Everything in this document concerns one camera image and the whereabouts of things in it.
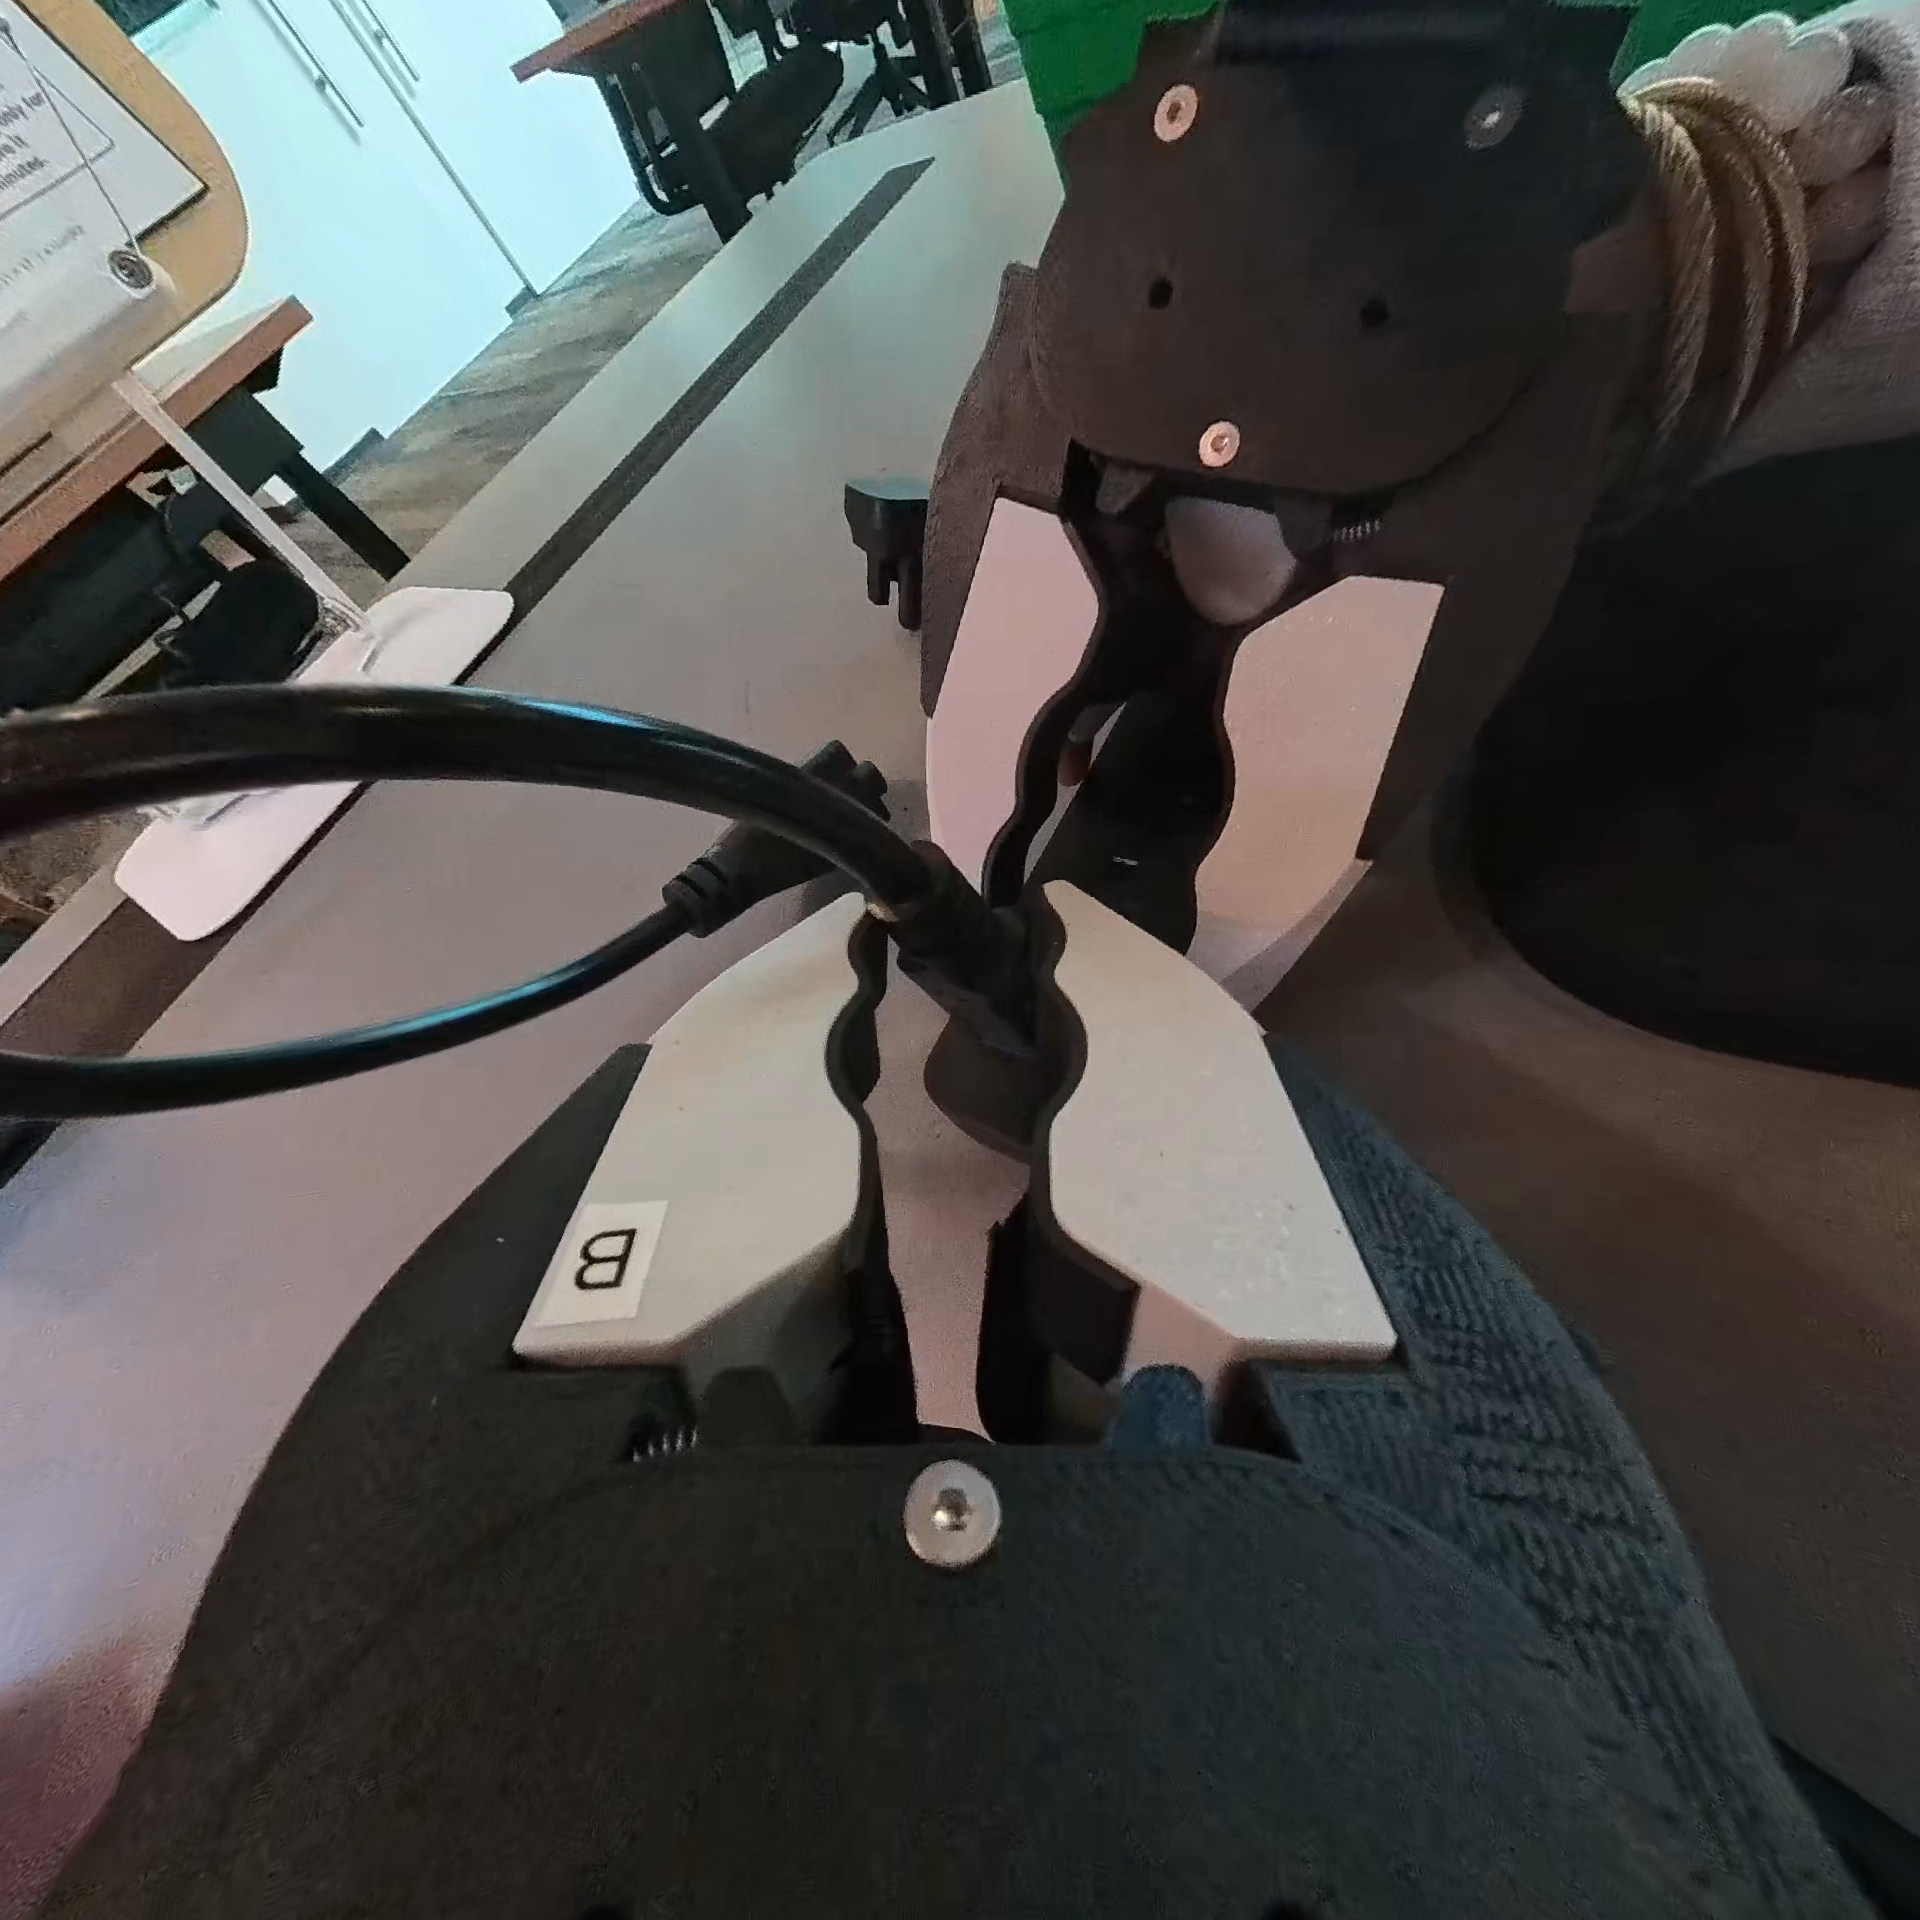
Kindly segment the green plastic bin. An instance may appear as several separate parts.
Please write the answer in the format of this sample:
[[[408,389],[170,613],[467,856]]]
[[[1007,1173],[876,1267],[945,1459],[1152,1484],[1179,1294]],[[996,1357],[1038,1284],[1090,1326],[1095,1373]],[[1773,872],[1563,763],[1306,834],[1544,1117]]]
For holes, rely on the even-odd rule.
[[[1059,147],[1073,123],[1128,85],[1140,50],[1154,27],[1186,27],[1225,9],[1225,2],[1002,2],[1016,40],[1030,97]],[[1836,12],[1836,2],[1494,2],[1499,13],[1520,19],[1548,13],[1597,24],[1601,50],[1624,75],[1696,31],[1736,27],[1763,13],[1781,13],[1794,27]]]

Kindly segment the black braided cord plug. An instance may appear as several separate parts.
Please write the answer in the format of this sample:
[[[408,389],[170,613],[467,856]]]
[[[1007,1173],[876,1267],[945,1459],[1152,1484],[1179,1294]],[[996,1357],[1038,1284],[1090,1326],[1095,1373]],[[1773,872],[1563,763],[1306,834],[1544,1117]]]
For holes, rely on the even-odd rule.
[[[923,625],[930,482],[882,472],[841,489],[850,541],[862,555],[867,599],[893,606],[905,631]]]

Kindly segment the black office chair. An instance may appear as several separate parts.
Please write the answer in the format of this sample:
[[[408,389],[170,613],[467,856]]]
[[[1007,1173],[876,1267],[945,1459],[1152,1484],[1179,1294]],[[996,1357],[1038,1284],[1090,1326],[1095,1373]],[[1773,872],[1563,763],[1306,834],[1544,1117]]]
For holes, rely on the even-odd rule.
[[[802,40],[747,82],[731,82],[719,43],[671,44],[654,37],[627,68],[627,79],[637,102],[640,192],[668,216],[691,209],[713,210],[713,202],[691,171],[685,147],[658,103],[658,88],[681,97],[686,121],[705,131],[710,165],[747,209],[793,176],[802,147],[841,88],[844,58],[830,44]]]
[[[731,37],[754,37],[769,58],[798,50],[802,40],[836,50],[864,44],[874,82],[885,97],[937,106],[945,95],[930,82],[931,54],[916,27],[940,27],[958,95],[995,88],[978,2],[713,2]]]

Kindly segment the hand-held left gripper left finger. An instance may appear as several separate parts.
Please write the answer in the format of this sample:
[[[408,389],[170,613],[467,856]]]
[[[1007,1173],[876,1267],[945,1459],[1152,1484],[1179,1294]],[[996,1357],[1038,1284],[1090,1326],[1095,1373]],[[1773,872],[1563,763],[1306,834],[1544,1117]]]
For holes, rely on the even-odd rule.
[[[550,1369],[769,1373],[802,1433],[916,1431],[878,1146],[882,924],[838,894],[654,1036],[516,1332]]]

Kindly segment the brown top office desk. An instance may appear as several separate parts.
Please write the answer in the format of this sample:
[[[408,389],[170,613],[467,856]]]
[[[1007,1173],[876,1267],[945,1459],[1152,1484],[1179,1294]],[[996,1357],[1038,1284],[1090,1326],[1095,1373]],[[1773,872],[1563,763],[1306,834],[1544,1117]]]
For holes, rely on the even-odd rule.
[[[512,64],[516,82],[593,85],[643,200],[658,216],[702,210],[720,241],[747,223],[747,192],[720,151],[738,103],[729,43],[707,2],[558,2],[562,34]]]

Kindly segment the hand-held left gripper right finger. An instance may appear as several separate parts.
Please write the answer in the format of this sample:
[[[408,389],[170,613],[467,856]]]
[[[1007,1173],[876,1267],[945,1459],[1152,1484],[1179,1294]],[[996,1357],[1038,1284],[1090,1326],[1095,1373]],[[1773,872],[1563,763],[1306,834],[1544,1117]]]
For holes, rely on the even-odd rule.
[[[1075,883],[1034,910],[1038,1103],[988,1235],[981,1422],[1092,1426],[1152,1369],[1216,1412],[1265,1363],[1392,1364],[1400,1332],[1252,1012]]]

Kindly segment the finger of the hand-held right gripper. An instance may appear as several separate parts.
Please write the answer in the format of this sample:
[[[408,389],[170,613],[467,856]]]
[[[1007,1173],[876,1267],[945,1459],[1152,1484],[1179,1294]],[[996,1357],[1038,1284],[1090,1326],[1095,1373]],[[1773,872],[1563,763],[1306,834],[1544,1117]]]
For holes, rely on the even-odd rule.
[[[1445,589],[1332,583],[1234,658],[1221,700],[1230,810],[1206,852],[1189,960],[1262,1001],[1368,872],[1375,807]]]
[[[1092,772],[1113,707],[1069,707],[1042,751],[1042,717],[1069,693],[1102,597],[1069,527],[996,499],[927,722],[931,838],[992,903],[1020,894],[1030,852]]]

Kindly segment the brown top desk black frame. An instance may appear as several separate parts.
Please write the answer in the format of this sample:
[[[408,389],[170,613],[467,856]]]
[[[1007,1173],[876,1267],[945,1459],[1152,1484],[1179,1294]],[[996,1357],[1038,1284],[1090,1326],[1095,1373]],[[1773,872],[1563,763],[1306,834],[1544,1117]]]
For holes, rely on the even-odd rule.
[[[140,369],[227,476],[284,483],[384,583],[408,555],[270,413],[284,349],[311,327],[296,297],[178,341]],[[112,684],[219,594],[225,535],[249,568],[282,568],[116,395],[4,468],[4,707],[53,707]]]

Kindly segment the person's right forearm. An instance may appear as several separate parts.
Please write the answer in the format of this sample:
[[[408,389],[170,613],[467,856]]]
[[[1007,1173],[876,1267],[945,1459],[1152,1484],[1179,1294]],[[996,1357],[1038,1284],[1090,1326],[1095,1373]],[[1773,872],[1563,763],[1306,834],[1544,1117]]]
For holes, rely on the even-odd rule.
[[[1917,5],[1846,2],[1828,23],[1893,90],[1883,233],[1705,478],[1917,437]]]

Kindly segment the black round fabric pad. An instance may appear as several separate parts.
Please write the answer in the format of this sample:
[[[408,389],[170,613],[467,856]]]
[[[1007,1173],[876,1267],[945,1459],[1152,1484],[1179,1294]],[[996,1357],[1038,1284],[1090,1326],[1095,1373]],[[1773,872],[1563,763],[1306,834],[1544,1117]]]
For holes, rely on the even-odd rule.
[[[1917,1086],[1917,438],[1582,549],[1465,773],[1531,972],[1653,1036]]]

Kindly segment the person's right hand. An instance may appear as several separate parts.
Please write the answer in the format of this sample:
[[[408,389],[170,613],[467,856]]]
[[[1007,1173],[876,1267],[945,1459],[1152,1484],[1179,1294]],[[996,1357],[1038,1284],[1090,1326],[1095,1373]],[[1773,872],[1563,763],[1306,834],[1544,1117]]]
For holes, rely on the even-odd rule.
[[[1178,496],[1164,509],[1175,576],[1210,625],[1259,625],[1286,599],[1300,561],[1273,509]]]

